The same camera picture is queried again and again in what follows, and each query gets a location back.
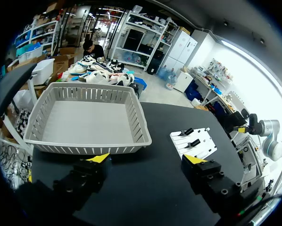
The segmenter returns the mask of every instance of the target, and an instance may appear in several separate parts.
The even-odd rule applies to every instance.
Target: ceiling light
[[[73,14],[73,13],[66,13],[66,14],[70,14],[71,16],[75,16],[75,14]]]
[[[117,10],[117,9],[110,9],[110,8],[98,8],[98,9],[103,9],[103,10],[109,10],[109,11],[116,11],[116,12],[120,12],[120,13],[125,13],[124,11]]]
[[[100,16],[108,16],[107,14],[96,14],[96,15],[100,15]]]
[[[273,85],[277,88],[278,92],[282,96],[282,86],[279,84],[279,82],[276,80],[276,78],[264,66],[262,66],[256,59],[251,57],[249,54],[247,54],[246,52],[244,52],[240,48],[237,48],[236,46],[234,46],[234,45],[232,45],[232,44],[230,44],[230,43],[228,43],[224,40],[222,40],[222,43],[225,46],[227,46],[227,47],[233,49],[234,51],[238,52],[243,57],[245,57],[250,62],[252,62],[256,67],[258,67],[270,79],[270,81],[273,83]]]

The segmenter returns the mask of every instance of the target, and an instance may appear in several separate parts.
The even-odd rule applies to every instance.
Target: white shelf
[[[23,34],[26,34],[28,31],[30,31],[31,29],[29,29],[29,30],[27,30],[27,31],[25,31],[25,32],[23,32],[23,33],[21,33],[20,35],[18,35],[17,37],[16,37],[16,39],[17,38],[19,38],[20,36],[22,36]]]
[[[140,17],[140,18],[142,18],[142,19],[144,19],[144,20],[151,21],[152,23],[155,23],[155,24],[157,24],[157,25],[159,25],[159,26],[161,26],[161,27],[165,27],[165,25],[160,24],[158,21],[155,21],[155,20],[149,19],[149,18],[147,18],[147,17],[145,17],[145,16],[141,16],[141,15],[136,14],[136,13],[131,13],[131,15],[133,15],[133,16],[137,16],[137,17]]]
[[[40,27],[43,27],[43,26],[46,26],[46,25],[49,25],[49,24],[53,24],[53,23],[56,23],[56,22],[57,22],[57,20],[47,22],[45,24],[42,24],[42,25],[39,25],[38,27],[33,28],[33,30],[36,30],[36,29],[38,29]]]
[[[45,44],[42,44],[41,46],[50,46],[52,44],[52,42],[49,42],[49,43],[45,43]]]
[[[19,44],[18,46],[16,46],[16,48],[18,48],[19,46],[22,46],[22,45],[24,45],[24,44],[26,44],[26,43],[28,43],[28,42],[29,42],[29,40],[24,41],[23,43],[21,43],[21,44]]]
[[[165,31],[165,32],[173,36],[173,34],[171,34],[170,32],[168,32],[168,31]]]
[[[127,64],[127,65],[133,65],[133,66],[136,66],[136,67],[145,67],[143,65],[138,65],[138,64],[134,64],[134,63],[130,63],[130,62],[126,62],[126,61],[121,61],[121,60],[118,60],[119,63],[123,63],[123,64]]]
[[[166,42],[163,42],[163,41],[160,41],[160,42],[163,43],[164,45],[171,46],[171,45],[167,44]]]
[[[31,38],[31,40],[37,39],[37,38],[39,38],[39,37],[41,37],[41,36],[45,36],[45,35],[48,35],[48,34],[53,34],[53,33],[54,33],[54,32],[47,32],[47,33],[45,33],[45,34],[41,34],[41,35],[38,35],[38,36],[36,36],[36,37]]]
[[[145,29],[145,30],[148,30],[148,31],[151,31],[151,32],[157,33],[158,35],[161,35],[161,33],[160,33],[160,32],[157,32],[157,31],[155,31],[155,30],[152,30],[152,29],[150,29],[150,28],[149,28],[149,27],[147,27],[147,26],[142,26],[142,25],[135,24],[135,23],[132,23],[132,22],[126,22],[126,24],[129,24],[129,25],[132,25],[132,26],[136,26],[136,27],[140,27],[140,28],[143,28],[143,29]]]
[[[121,48],[121,47],[116,47],[116,49],[120,49],[120,50],[124,50],[124,51],[128,51],[128,52],[133,52],[133,53],[136,53],[136,54],[141,54],[141,55],[150,57],[150,55],[148,55],[146,53],[141,53],[141,52],[133,51],[133,50],[130,50],[130,49],[125,49],[125,48]]]

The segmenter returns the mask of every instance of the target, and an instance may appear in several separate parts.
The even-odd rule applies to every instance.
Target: sneaker
[[[116,85],[129,86],[131,83],[133,83],[133,81],[134,81],[133,74],[123,73],[122,75],[119,76]]]
[[[80,61],[78,61],[78,63],[82,66],[90,66],[94,62],[96,62],[96,60],[89,55],[84,56]]]
[[[114,70],[106,65],[99,64],[97,62],[94,62],[92,65],[89,66],[89,71],[100,71],[106,74],[111,74],[114,72]]]
[[[77,74],[77,73],[83,73],[86,71],[86,66],[82,66],[80,64],[75,64],[74,66],[71,66],[68,71],[70,74]]]
[[[111,64],[109,65],[110,67],[116,67],[118,64],[118,60],[111,60]]]
[[[88,83],[107,84],[109,81],[109,75],[100,71],[93,71],[85,78],[85,80]]]

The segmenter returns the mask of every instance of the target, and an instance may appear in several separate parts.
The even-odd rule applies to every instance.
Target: workbench
[[[209,103],[212,103],[212,102],[215,101],[215,100],[219,100],[219,101],[224,105],[224,107],[229,111],[230,114],[232,114],[232,113],[235,112],[231,107],[229,107],[229,103],[224,99],[224,97],[222,97],[221,95],[219,95],[218,93],[216,93],[216,92],[210,87],[210,85],[205,82],[205,80],[204,80],[203,77],[198,76],[198,75],[196,75],[196,74],[194,74],[194,73],[191,73],[191,76],[192,76],[194,79],[197,79],[200,83],[202,83],[204,86],[206,86],[206,87],[208,88],[208,90],[209,90],[208,93],[206,94],[206,96],[205,96],[205,98],[204,98],[202,104],[201,104],[202,106],[205,106],[205,105],[207,105],[207,104],[209,104]],[[207,97],[209,96],[209,94],[210,94],[211,92],[213,92],[213,93],[215,94],[215,97],[205,103],[205,100],[207,99]]]
[[[165,104],[141,105],[152,144],[136,153],[112,155],[112,167],[102,189],[74,216],[97,226],[214,225],[220,217],[192,191],[169,134],[210,127],[217,151],[207,160],[217,161],[226,176],[240,182],[243,166],[222,126],[211,112]],[[75,161],[91,157],[34,149],[32,181],[40,180],[52,189],[53,180],[67,175]]]

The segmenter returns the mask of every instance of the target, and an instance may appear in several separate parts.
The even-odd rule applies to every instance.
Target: person
[[[85,41],[83,44],[83,49],[84,49],[83,56],[90,55],[91,57],[93,57],[96,60],[100,57],[101,57],[100,61],[105,60],[102,46],[93,45],[92,40]]]

